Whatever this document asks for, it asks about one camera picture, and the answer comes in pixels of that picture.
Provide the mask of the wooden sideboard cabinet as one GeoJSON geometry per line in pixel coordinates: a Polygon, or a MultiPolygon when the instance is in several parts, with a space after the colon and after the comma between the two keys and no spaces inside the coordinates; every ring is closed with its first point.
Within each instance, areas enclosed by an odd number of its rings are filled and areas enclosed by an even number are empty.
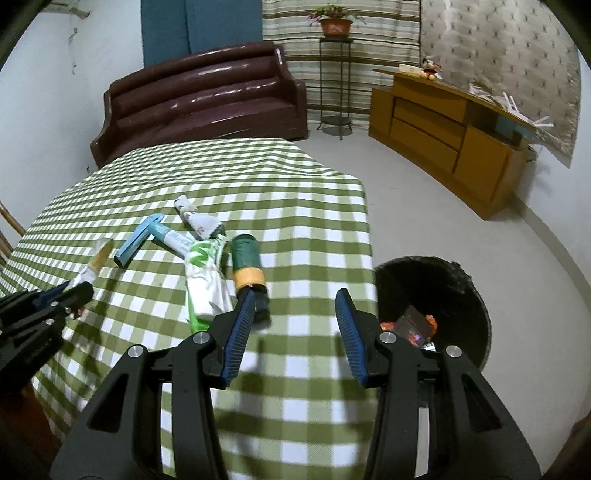
{"type": "Polygon", "coordinates": [[[488,220],[511,203],[536,129],[504,108],[436,80],[392,72],[370,95],[370,137],[488,220]]]}

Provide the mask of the blue curtain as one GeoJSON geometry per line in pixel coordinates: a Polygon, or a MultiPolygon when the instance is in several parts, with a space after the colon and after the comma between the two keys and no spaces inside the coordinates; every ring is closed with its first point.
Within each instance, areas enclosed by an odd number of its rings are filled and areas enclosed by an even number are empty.
{"type": "Polygon", "coordinates": [[[146,67],[263,39],[260,0],[143,0],[140,17],[146,67]]]}

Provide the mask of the dark brown leather sofa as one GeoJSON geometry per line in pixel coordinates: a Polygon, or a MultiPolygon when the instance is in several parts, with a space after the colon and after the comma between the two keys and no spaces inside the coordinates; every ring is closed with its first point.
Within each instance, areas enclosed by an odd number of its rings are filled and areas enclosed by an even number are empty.
{"type": "Polygon", "coordinates": [[[114,81],[90,145],[98,167],[137,148],[223,138],[308,137],[307,87],[273,41],[189,54],[114,81]]]}

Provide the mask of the striped green curtain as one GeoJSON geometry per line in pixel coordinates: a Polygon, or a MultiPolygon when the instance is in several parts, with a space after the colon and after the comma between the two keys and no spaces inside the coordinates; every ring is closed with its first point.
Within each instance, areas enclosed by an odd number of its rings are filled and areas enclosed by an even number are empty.
{"type": "MultiPolygon", "coordinates": [[[[327,1],[263,1],[263,38],[283,45],[290,73],[307,86],[308,119],[320,118],[318,95],[318,40],[322,28],[308,21],[308,13],[327,1]]],[[[367,24],[353,23],[352,120],[369,122],[370,94],[389,82],[380,69],[417,64],[420,59],[421,3],[419,1],[341,1],[367,24]]]]}

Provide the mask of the small beige stick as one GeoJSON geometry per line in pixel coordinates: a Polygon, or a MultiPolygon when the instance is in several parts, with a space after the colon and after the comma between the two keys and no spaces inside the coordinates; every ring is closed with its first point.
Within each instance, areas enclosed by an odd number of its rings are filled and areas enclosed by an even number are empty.
{"type": "Polygon", "coordinates": [[[65,290],[70,290],[82,283],[93,285],[113,250],[114,242],[110,238],[98,239],[91,251],[86,266],[67,284],[65,290]]]}

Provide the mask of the white green wrapper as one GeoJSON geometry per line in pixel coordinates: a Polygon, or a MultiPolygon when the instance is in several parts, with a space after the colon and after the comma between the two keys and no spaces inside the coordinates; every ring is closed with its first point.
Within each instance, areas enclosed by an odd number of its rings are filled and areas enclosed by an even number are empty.
{"type": "Polygon", "coordinates": [[[206,331],[217,315],[232,310],[221,271],[226,237],[197,241],[184,258],[186,320],[192,333],[206,331]]]}

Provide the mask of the black metal plant stand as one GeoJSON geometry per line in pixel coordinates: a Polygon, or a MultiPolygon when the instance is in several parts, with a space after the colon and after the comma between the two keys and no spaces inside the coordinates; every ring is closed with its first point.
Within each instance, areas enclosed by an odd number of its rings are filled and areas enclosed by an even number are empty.
{"type": "Polygon", "coordinates": [[[353,131],[352,46],[353,39],[341,36],[318,40],[318,130],[335,128],[339,140],[353,131]]]}

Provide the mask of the green roll with yellow band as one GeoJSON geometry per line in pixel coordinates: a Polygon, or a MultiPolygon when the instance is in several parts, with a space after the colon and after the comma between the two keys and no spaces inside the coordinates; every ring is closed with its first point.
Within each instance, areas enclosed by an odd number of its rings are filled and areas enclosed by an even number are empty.
{"type": "Polygon", "coordinates": [[[256,299],[254,321],[259,325],[269,323],[270,297],[260,258],[259,242],[250,234],[237,235],[231,241],[230,252],[236,298],[239,299],[247,290],[252,291],[256,299]]]}

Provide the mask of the black trash bin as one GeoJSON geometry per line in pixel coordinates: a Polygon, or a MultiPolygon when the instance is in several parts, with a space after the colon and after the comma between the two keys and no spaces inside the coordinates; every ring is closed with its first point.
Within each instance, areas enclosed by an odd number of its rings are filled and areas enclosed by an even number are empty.
{"type": "Polygon", "coordinates": [[[491,320],[472,277],[459,263],[428,256],[398,258],[377,266],[375,283],[381,322],[394,322],[414,307],[435,318],[437,350],[457,345],[484,368],[491,349],[491,320]]]}

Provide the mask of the small toy figure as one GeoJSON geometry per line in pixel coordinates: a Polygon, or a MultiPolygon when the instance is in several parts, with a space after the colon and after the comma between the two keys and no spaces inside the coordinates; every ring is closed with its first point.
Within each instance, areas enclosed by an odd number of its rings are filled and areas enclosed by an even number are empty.
{"type": "Polygon", "coordinates": [[[427,80],[435,81],[442,80],[441,76],[442,67],[437,62],[427,57],[421,60],[421,77],[427,80]]]}

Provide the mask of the beige patterned wall cloth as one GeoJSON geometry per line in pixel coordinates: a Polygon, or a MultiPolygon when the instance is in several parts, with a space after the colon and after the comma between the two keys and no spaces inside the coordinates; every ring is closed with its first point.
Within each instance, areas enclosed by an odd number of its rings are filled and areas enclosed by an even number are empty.
{"type": "Polygon", "coordinates": [[[543,144],[566,161],[576,142],[581,74],[578,49],[541,1],[451,0],[421,4],[421,51],[445,82],[500,105],[511,96],[531,120],[551,127],[543,144]]]}

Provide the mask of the papers on cabinet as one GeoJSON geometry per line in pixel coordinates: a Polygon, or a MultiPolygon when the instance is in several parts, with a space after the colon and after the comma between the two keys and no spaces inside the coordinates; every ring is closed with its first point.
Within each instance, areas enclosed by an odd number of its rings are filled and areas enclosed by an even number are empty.
{"type": "Polygon", "coordinates": [[[470,82],[469,93],[480,98],[481,100],[488,101],[489,103],[501,107],[509,114],[519,118],[520,120],[525,121],[526,123],[537,129],[550,129],[555,127],[554,122],[551,120],[549,116],[543,116],[538,118],[537,120],[532,120],[526,115],[524,115],[519,110],[514,97],[508,95],[506,92],[503,92],[501,96],[494,95],[492,91],[488,89],[485,85],[481,85],[477,82],[470,82]]]}

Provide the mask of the teal tube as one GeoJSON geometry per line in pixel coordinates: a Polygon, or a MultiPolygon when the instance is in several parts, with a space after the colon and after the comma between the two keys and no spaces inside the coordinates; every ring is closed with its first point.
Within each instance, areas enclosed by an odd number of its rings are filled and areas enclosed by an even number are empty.
{"type": "Polygon", "coordinates": [[[165,245],[181,258],[184,258],[197,242],[193,237],[183,235],[159,222],[153,223],[148,230],[157,242],[165,245]]]}

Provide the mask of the orange plastic bag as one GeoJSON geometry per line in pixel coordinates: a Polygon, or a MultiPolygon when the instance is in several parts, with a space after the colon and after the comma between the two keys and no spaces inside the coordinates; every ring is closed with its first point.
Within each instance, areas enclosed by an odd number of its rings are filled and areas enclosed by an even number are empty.
{"type": "Polygon", "coordinates": [[[418,316],[412,316],[406,314],[397,321],[382,322],[381,328],[383,331],[394,332],[394,334],[406,339],[417,348],[422,348],[432,341],[438,325],[432,315],[423,316],[419,314],[418,316]]]}

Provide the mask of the potted plant terracotta pot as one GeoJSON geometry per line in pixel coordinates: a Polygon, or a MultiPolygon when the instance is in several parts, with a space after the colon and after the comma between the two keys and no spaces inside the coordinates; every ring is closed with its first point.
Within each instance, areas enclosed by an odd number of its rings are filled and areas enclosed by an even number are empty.
{"type": "Polygon", "coordinates": [[[325,38],[346,39],[349,37],[353,23],[366,25],[366,19],[345,6],[330,4],[315,8],[308,13],[311,25],[322,28],[325,38]]]}

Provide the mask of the dark brown box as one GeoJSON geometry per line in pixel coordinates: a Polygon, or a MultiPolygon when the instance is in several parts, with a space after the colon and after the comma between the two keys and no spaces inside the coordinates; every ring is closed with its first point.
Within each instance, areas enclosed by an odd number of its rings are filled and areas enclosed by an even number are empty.
{"type": "Polygon", "coordinates": [[[436,324],[414,306],[408,306],[404,314],[394,322],[394,333],[417,348],[429,343],[436,329],[436,324]]]}

